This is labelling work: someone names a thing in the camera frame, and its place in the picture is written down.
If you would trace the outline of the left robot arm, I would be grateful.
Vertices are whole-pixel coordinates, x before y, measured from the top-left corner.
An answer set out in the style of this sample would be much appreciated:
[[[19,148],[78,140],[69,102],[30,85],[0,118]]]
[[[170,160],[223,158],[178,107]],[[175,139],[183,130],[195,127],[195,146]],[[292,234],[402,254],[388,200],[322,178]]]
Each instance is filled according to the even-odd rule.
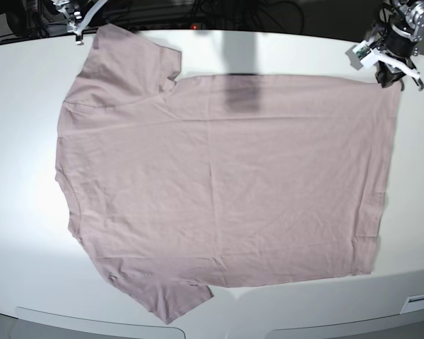
[[[420,71],[412,61],[419,55],[417,45],[423,38],[424,0],[383,1],[366,38],[348,52],[358,66],[377,68],[375,78],[382,88],[407,76],[423,90]]]

